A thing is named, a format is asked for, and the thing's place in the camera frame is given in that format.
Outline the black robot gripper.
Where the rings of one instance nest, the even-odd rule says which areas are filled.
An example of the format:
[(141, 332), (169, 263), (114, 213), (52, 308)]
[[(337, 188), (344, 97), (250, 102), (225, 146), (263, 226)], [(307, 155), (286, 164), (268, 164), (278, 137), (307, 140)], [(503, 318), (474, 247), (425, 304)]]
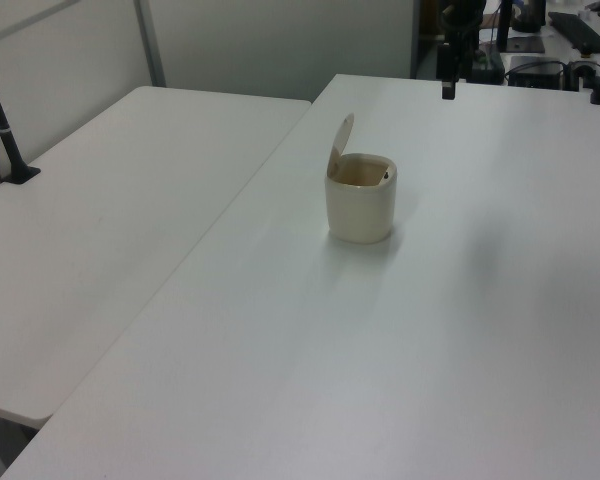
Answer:
[(454, 100), (456, 81), (462, 62), (461, 49), (457, 44), (445, 42), (437, 46), (436, 79), (442, 83), (442, 99)]

